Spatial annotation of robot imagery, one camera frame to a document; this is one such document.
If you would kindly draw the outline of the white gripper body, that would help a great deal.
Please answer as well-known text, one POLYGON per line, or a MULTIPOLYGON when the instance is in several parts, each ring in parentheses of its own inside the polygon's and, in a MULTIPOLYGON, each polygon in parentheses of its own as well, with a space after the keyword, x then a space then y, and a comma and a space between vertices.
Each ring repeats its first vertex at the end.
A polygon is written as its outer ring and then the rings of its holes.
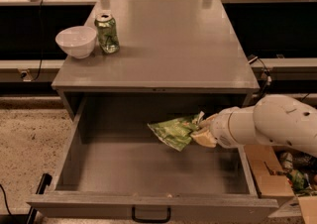
POLYGON ((217 113, 211 122, 210 130, 212 136, 221 147, 226 149, 238 147, 238 143, 232 136, 229 126, 230 118, 237 110, 238 107, 224 109, 217 113))

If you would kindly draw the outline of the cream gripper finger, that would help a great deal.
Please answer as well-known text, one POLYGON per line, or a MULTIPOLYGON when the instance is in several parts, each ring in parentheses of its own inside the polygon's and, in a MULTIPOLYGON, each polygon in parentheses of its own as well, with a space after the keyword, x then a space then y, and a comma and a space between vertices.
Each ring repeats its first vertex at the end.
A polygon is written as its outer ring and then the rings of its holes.
POLYGON ((199 131, 193 132, 191 138, 199 145, 207 148, 215 148, 217 145, 216 139, 211 134, 208 127, 202 128, 199 131))
POLYGON ((200 123, 199 123, 199 127, 200 128, 204 128, 204 127, 208 127, 211 125, 212 121, 218 116, 218 114, 213 114, 209 117, 207 117, 206 119, 203 119, 200 123))

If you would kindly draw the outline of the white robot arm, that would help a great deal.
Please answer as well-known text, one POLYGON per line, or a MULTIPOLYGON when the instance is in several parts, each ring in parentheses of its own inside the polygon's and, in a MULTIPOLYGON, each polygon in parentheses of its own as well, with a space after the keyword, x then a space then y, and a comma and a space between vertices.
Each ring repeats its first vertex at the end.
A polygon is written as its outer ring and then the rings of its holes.
POLYGON ((317 110, 285 95, 267 95, 256 105, 222 110, 191 134, 201 146, 285 146, 317 157, 317 110))

